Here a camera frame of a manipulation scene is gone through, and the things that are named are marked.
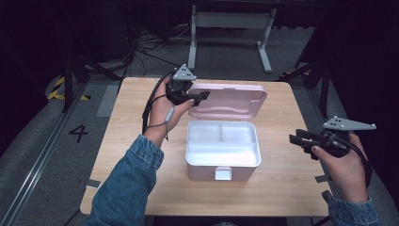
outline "metal stand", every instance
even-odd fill
[[[225,12],[197,12],[196,6],[192,7],[191,12],[191,43],[190,53],[188,54],[187,68],[194,70],[196,67],[197,53],[197,27],[234,27],[234,28],[254,28],[264,29],[262,41],[257,41],[257,48],[261,56],[264,71],[272,72],[266,51],[264,49],[270,30],[273,25],[276,10],[271,9],[269,13],[225,13]]]

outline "gray metal bracket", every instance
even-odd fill
[[[363,122],[358,121],[351,121],[346,119],[338,118],[334,116],[331,120],[325,122],[323,127],[326,129],[334,129],[334,130],[342,130],[342,131],[349,131],[349,130],[375,130],[376,125],[373,124],[366,124]]]
[[[173,75],[175,81],[195,81],[197,77],[184,65]]]

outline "denim jacket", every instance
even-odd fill
[[[147,199],[164,153],[139,135],[95,195],[83,225],[142,225]],[[379,225],[373,200],[352,203],[323,193],[336,225]]]

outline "container compartment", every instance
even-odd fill
[[[193,166],[254,167],[261,162],[255,127],[246,121],[191,121],[187,163]]]

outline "pink lid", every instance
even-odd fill
[[[188,115],[197,119],[255,118],[267,93],[263,86],[238,84],[195,83],[188,93],[200,94],[209,91],[208,99],[188,110]]]

